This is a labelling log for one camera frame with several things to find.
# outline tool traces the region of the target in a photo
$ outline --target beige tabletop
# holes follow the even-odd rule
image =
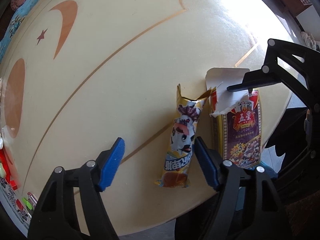
[[[101,194],[119,235],[199,205],[214,191],[196,157],[190,187],[153,183],[164,165],[176,86],[196,98],[212,67],[260,68],[268,38],[291,41],[261,0],[40,0],[0,65],[1,134],[19,194],[39,197],[56,166],[80,167],[122,137],[124,159]],[[278,84],[260,95],[266,143],[291,93]],[[210,145],[207,110],[197,134]],[[84,228],[80,211],[79,221]]]

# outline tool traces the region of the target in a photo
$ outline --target green object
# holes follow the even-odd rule
[[[0,177],[4,179],[6,176],[7,176],[7,173],[5,172],[2,166],[2,163],[0,163]]]
[[[22,198],[22,202],[27,206],[28,209],[32,210],[32,205],[29,203],[28,200],[26,200],[26,198]]]

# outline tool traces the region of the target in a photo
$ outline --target brown star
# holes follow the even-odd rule
[[[38,40],[37,45],[39,44],[40,40],[44,39],[44,34],[45,34],[46,31],[47,31],[47,30],[45,30],[45,31],[42,30],[41,35],[37,38],[37,40]]]

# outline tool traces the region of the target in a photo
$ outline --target orange crescent moon pattern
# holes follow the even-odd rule
[[[58,55],[60,49],[62,48],[64,42],[66,41],[71,28],[76,20],[77,12],[78,12],[78,5],[73,0],[66,0],[61,2],[51,8],[49,11],[52,10],[59,10],[62,14],[62,27],[59,42],[57,45],[56,53],[54,54],[54,58]]]
[[[4,92],[4,118],[12,138],[18,134],[22,113],[25,65],[19,58],[10,71]]]

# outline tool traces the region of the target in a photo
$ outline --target brown oval pattern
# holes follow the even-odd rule
[[[4,91],[4,117],[12,138],[17,136],[20,127],[24,77],[24,60],[20,58],[13,65]]]

